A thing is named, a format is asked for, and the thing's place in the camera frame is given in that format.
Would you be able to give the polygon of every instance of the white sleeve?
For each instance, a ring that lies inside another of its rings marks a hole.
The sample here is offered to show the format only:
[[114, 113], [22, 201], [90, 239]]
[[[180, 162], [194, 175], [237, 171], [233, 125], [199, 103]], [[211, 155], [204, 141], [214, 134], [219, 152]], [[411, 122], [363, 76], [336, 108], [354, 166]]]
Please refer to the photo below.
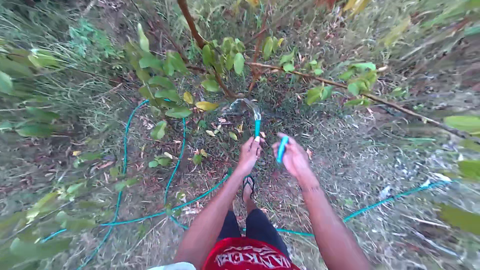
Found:
[[157, 266], [148, 270], [196, 270], [195, 266], [189, 262], [177, 262], [164, 266]]

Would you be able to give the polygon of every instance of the bare foot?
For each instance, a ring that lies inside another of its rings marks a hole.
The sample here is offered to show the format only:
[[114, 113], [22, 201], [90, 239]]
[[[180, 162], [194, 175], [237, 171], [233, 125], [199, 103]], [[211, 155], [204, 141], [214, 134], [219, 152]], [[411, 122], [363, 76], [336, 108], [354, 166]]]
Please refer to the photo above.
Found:
[[243, 188], [243, 195], [242, 195], [243, 201], [246, 202], [247, 200], [251, 199], [250, 196], [252, 195], [252, 192], [253, 192], [252, 190], [253, 180], [251, 179], [251, 177], [247, 177], [245, 178], [244, 183], [248, 183]]

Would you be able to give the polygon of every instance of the flip-flop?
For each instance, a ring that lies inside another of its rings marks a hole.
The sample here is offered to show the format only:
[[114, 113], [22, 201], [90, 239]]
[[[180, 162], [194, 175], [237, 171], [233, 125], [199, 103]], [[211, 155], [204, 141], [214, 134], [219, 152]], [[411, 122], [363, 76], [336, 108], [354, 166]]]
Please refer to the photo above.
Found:
[[[247, 181], [247, 178], [250, 178], [252, 180], [252, 183]], [[253, 199], [253, 194], [255, 193], [255, 179], [250, 174], [245, 176], [245, 178], [243, 178], [243, 187], [242, 187], [242, 196], [241, 196], [242, 201], [243, 201], [243, 192], [245, 190], [246, 185], [249, 185], [250, 188], [252, 188], [252, 193], [250, 194], [250, 199]]]

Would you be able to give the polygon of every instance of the hand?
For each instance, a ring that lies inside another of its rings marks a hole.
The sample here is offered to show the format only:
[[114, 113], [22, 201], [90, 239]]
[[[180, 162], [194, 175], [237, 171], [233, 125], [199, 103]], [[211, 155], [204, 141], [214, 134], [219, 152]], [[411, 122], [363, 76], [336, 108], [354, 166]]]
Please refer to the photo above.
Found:
[[260, 141], [264, 142], [259, 136], [255, 139], [250, 137], [246, 143], [241, 146], [239, 164], [237, 170], [242, 172], [247, 176], [255, 166], [260, 153], [262, 152], [262, 147], [260, 146]]
[[[280, 139], [285, 136], [287, 136], [287, 134], [281, 132], [278, 133]], [[275, 158], [278, 155], [279, 146], [280, 142], [276, 142], [272, 146]], [[297, 180], [300, 179], [301, 175], [311, 173], [307, 152], [305, 152], [303, 147], [292, 137], [288, 137], [288, 143], [285, 145], [282, 162], [288, 172]]]

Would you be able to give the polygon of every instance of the leg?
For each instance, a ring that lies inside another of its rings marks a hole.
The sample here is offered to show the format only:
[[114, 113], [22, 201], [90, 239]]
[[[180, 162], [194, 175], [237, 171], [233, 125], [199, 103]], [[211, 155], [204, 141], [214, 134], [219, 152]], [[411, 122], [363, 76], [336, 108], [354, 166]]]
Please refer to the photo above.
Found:
[[268, 217], [257, 208], [255, 202], [250, 198], [251, 194], [252, 188], [248, 184], [245, 185], [243, 189], [243, 201], [247, 206], [248, 213], [247, 220], [245, 221], [247, 225], [246, 236], [273, 245], [289, 258], [287, 246], [276, 231], [275, 227], [273, 227], [268, 220]]
[[233, 202], [230, 208], [228, 208], [227, 215], [223, 221], [222, 230], [218, 235], [217, 241], [229, 237], [241, 237], [239, 224], [237, 223], [237, 217], [233, 212]]

